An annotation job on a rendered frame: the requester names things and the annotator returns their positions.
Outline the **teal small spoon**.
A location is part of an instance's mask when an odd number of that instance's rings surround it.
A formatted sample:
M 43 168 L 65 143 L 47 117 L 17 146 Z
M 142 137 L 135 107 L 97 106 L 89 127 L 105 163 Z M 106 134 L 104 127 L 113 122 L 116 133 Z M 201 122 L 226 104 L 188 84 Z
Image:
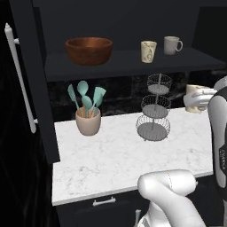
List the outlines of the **teal small spoon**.
M 91 99 L 90 99 L 88 96 L 86 96 L 86 95 L 82 96 L 82 104 L 83 104 L 83 105 L 85 106 L 85 108 L 88 109 L 88 110 L 90 110 L 91 107 L 92 107 L 92 101 L 91 101 Z

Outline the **beige utensil pot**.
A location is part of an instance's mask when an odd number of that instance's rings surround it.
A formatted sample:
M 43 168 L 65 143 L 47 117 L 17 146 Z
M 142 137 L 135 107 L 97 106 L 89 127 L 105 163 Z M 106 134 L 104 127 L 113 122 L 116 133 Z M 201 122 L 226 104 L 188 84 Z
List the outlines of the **beige utensil pot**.
M 78 112 L 75 112 L 75 120 L 77 128 L 84 136 L 94 136 L 98 133 L 100 128 L 101 114 L 100 111 L 98 111 L 96 116 L 83 118 L 78 114 Z

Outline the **black open wall cabinet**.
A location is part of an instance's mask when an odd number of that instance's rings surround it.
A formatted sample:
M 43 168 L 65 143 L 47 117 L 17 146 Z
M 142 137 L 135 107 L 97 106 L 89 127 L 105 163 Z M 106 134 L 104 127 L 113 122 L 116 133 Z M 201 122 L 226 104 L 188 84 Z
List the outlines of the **black open wall cabinet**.
M 208 0 L 33 0 L 40 12 L 49 82 L 151 73 L 221 69 L 225 63 L 192 44 L 200 7 Z M 101 66 L 77 66 L 66 40 L 100 36 L 113 42 Z M 176 36 L 183 49 L 164 53 L 164 37 Z M 152 63 L 141 60 L 141 42 L 157 43 Z

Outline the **white mug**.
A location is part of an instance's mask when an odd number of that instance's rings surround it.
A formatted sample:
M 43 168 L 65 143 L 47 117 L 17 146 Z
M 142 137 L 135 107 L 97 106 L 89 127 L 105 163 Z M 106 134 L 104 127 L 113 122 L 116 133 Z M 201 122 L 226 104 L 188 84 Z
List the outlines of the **white mug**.
M 174 55 L 177 51 L 183 49 L 183 42 L 176 36 L 164 37 L 164 53 L 166 55 Z

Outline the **brown wooden bowl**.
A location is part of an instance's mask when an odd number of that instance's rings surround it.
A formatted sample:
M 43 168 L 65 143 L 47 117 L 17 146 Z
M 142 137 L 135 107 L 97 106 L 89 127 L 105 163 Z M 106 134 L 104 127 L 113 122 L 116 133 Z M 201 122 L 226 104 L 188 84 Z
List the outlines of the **brown wooden bowl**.
M 68 57 L 80 66 L 105 64 L 112 53 L 113 42 L 102 37 L 77 37 L 66 41 Z

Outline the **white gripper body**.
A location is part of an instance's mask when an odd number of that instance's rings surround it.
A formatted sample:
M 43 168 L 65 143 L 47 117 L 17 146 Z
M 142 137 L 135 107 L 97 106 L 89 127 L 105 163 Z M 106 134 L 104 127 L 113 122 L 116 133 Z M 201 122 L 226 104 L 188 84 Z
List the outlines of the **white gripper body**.
M 214 89 L 198 89 L 184 95 L 187 112 L 202 112 L 207 109 L 209 100 L 216 94 Z

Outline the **black cabinet door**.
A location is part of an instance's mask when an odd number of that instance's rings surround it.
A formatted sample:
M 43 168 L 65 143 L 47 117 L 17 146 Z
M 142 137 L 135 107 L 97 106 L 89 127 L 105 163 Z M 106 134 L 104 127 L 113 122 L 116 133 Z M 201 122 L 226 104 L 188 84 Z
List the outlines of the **black cabinet door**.
M 51 113 L 47 83 L 43 69 L 35 15 L 31 0 L 9 0 L 27 80 L 31 90 L 43 148 L 49 164 L 60 161 L 59 149 Z

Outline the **black drawer front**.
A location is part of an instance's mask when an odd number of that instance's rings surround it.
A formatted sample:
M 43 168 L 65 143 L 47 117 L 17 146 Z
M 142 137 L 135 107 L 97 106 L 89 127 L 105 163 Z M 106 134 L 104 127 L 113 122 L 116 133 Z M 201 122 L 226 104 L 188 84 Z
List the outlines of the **black drawer front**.
M 116 202 L 93 207 L 94 200 Z M 138 190 L 116 193 L 90 200 L 82 200 L 56 206 L 60 227 L 134 227 L 135 211 L 141 210 L 143 216 L 149 207 Z

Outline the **teal turner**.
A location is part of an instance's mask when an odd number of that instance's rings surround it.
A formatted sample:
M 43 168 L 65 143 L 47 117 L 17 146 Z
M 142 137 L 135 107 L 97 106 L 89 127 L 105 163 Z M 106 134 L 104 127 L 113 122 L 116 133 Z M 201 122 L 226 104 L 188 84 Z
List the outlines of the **teal turner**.
M 104 88 L 96 87 L 93 95 L 93 106 L 95 106 L 100 96 L 104 96 L 105 94 L 106 94 L 106 90 Z

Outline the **cream marbled mug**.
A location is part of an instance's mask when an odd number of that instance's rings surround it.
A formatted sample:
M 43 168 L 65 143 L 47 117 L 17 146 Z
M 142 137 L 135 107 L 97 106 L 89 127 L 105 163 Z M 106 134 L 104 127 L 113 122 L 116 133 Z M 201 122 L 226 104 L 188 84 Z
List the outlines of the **cream marbled mug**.
M 187 84 L 186 85 L 186 94 L 189 93 L 189 92 L 191 92 L 191 91 L 198 90 L 198 89 L 209 89 L 209 87 L 201 86 L 201 85 L 194 85 L 194 84 Z
M 156 51 L 157 43 L 153 41 L 141 42 L 141 60 L 144 63 L 152 63 Z

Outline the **teal slotted spatula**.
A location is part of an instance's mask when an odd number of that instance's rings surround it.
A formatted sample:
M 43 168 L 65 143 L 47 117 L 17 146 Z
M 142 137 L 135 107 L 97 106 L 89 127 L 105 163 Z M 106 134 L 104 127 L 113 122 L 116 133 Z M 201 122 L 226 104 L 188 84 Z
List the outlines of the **teal slotted spatula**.
M 79 110 L 79 105 L 77 103 L 76 95 L 74 94 L 74 88 L 73 88 L 73 85 L 72 84 L 69 84 L 69 86 L 67 88 L 67 92 L 68 92 L 68 95 L 71 98 L 71 100 L 73 102 L 75 102 L 75 105 L 76 105 L 77 110 Z

